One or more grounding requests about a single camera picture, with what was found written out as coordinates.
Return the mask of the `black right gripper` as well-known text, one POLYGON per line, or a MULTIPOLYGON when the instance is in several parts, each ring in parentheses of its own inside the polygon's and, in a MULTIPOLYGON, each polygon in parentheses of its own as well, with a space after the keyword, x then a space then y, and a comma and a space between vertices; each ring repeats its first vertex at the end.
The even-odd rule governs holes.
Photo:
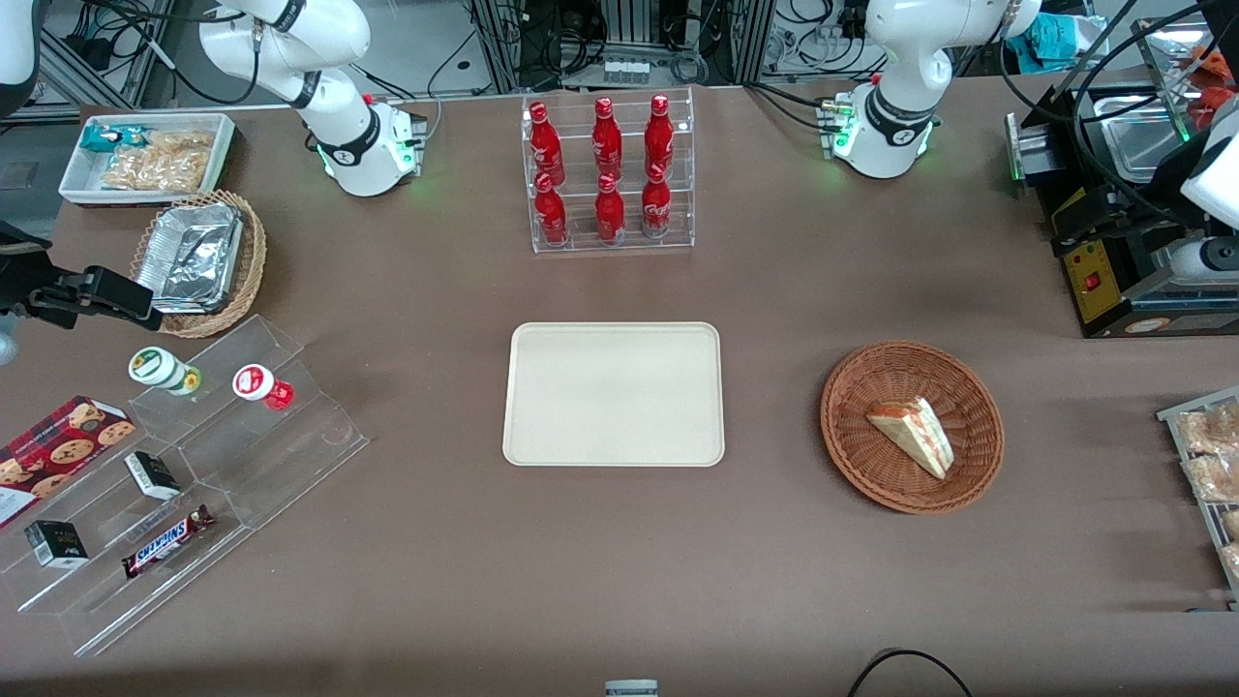
POLYGON ((105 266, 69 272, 50 260, 52 241, 1 222, 1 310, 72 329, 85 287, 87 313, 124 319, 160 331, 164 314, 152 305, 152 290, 105 266))

